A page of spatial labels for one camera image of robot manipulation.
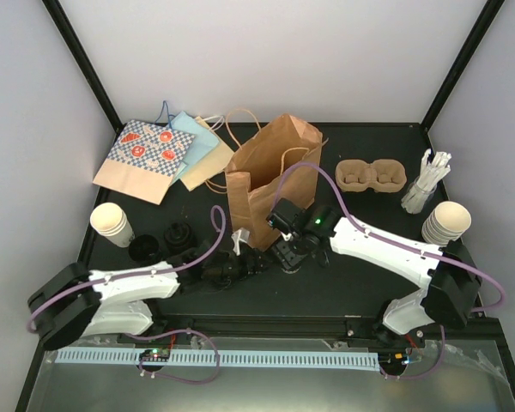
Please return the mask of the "black sleeved paper cup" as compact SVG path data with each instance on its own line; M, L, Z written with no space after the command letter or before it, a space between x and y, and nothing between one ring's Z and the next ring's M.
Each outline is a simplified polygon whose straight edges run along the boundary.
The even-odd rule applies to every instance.
M149 234L135 237L128 247L130 259L141 265L155 264L161 260L161 249L157 238Z

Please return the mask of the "brown paper bag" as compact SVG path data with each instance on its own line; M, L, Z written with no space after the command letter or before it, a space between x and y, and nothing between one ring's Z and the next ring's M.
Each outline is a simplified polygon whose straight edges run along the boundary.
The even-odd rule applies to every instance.
M229 116L225 125L239 146L224 169L232 227L248 230L250 246L265 251L280 236L267 222L276 196L300 208L314 202L318 171L312 167L288 169L302 161L319 165L323 134L290 114L258 126L257 133L244 143L232 132Z

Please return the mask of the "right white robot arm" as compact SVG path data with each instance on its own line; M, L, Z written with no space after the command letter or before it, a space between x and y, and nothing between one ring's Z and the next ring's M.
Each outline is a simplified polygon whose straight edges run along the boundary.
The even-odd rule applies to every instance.
M462 245L441 251L436 245L351 221L332 207L301 209L287 199L276 204L266 221L282 234L276 254L287 269L298 267L307 256L333 251L379 266L417 287L383 304L370 333L379 345L393 346L430 324L454 330L466 327L481 280L465 268L469 254Z

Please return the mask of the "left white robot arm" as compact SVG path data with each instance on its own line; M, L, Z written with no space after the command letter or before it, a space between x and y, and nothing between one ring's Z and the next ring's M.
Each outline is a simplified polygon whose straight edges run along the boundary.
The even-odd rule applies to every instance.
M128 270L89 270L83 263L69 264L28 299L29 330L46 350L105 334L140 335L147 342L158 342L167 333L167 321L151 310L151 300L206 287L228 288L269 266L263 252L245 243L237 251L211 251L202 244Z

